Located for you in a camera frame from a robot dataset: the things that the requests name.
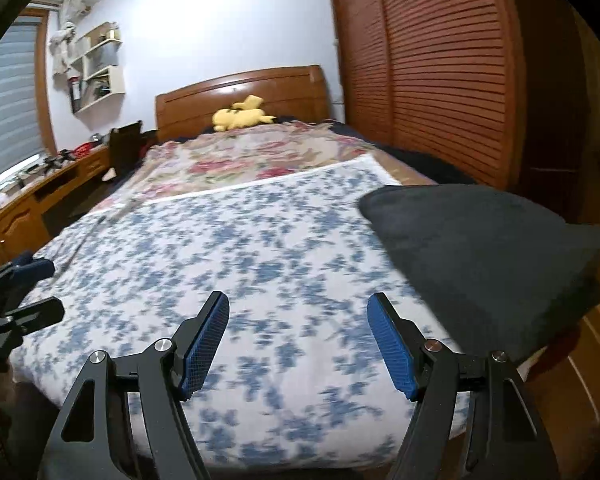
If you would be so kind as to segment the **wooden desk with cabinets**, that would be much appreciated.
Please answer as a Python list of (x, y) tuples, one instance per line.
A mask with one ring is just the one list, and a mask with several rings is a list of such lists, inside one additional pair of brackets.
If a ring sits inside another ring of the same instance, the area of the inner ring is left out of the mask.
[(109, 148), (100, 146), (31, 183), (0, 208), (0, 266), (27, 250), (37, 252), (55, 237), (66, 218), (58, 207), (76, 200), (109, 167)]

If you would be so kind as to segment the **wooden bed headboard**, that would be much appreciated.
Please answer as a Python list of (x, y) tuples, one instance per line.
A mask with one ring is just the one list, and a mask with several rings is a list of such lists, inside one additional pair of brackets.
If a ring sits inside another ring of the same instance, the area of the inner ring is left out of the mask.
[(197, 82), (156, 96), (157, 139), (160, 143), (194, 138), (212, 125), (221, 108), (263, 100), (270, 115), (290, 116), (302, 122), (332, 117), (326, 78), (321, 66), (291, 66), (250, 70)]

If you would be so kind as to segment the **white tied curtain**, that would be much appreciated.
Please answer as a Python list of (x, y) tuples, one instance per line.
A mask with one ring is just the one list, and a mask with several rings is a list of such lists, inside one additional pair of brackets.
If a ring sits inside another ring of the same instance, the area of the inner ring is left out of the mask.
[(72, 61), (72, 42), (76, 36), (76, 25), (88, 13), (83, 0), (62, 0), (58, 11), (59, 27), (50, 36), (48, 44), (53, 55), (53, 74), (61, 76), (70, 70)]

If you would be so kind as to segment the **black jacket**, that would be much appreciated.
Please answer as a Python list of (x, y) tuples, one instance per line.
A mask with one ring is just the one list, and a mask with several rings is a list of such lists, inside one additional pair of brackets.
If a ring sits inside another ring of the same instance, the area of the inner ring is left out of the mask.
[(384, 186), (358, 209), (466, 353), (524, 362), (600, 302), (600, 226), (476, 184)]

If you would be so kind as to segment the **red basket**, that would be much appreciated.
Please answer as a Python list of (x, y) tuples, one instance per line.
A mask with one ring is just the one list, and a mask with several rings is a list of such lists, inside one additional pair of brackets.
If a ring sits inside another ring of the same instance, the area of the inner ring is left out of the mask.
[(86, 142), (83, 143), (79, 146), (77, 146), (72, 154), (76, 159), (80, 159), (80, 158), (84, 158), (86, 156), (88, 156), (89, 154), (91, 154), (91, 152), (94, 150), (94, 146), (92, 142)]

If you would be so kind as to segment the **dark wooden chair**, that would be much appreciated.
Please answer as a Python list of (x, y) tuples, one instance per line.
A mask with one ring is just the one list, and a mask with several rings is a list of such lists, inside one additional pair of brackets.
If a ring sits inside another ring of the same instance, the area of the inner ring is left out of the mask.
[(109, 169), (102, 176), (102, 182), (118, 182), (129, 177), (140, 162), (143, 147), (143, 122), (112, 128), (109, 133)]

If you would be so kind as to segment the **blue floral white bedsheet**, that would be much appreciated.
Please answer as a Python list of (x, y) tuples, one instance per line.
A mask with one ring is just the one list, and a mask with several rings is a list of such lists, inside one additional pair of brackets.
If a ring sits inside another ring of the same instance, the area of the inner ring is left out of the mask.
[(426, 335), (448, 332), (358, 210), (392, 183), (370, 155), (285, 177), (95, 210), (41, 250), (57, 325), (12, 352), (18, 379), (61, 404), (88, 355), (128, 356), (172, 335), (212, 292), (230, 318), (183, 410), (212, 469), (377, 467), (414, 406), (393, 387), (367, 322), (385, 294)]

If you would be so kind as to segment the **white wall shelf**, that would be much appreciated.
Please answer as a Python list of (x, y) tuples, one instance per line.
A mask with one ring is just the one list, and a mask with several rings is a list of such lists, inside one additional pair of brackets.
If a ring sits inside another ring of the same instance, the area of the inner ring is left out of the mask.
[(125, 94), (121, 46), (116, 22), (103, 22), (70, 42), (68, 85), (73, 114)]

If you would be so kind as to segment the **brown louvered wardrobe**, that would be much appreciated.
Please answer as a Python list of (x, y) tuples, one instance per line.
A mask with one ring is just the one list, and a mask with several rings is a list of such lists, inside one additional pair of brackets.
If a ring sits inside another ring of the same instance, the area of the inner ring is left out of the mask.
[(564, 0), (332, 3), (350, 126), (574, 218), (588, 97)]

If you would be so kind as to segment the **grey window blind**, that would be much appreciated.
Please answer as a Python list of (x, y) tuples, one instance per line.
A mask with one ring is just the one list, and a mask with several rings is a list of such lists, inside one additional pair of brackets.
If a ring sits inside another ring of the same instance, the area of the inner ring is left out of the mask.
[(0, 40), (0, 174), (44, 152), (35, 90), (42, 18), (23, 16)]

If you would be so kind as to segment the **red floral beige blanket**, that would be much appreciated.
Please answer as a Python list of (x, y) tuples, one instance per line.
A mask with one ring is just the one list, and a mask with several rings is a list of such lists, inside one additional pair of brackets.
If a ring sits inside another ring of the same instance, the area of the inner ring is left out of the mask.
[(140, 168), (96, 208), (124, 208), (155, 198), (283, 177), (367, 154), (404, 185), (434, 182), (380, 148), (336, 133), (335, 126), (294, 120), (155, 145)]

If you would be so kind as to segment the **yellow plush toy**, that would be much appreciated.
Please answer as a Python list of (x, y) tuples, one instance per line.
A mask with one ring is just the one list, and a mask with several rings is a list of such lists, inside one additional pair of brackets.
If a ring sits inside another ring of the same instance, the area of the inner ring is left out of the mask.
[(236, 102), (230, 108), (221, 108), (212, 117), (213, 129), (216, 132), (224, 132), (272, 124), (275, 117), (262, 110), (262, 103), (263, 99), (260, 96), (247, 96), (242, 102)]

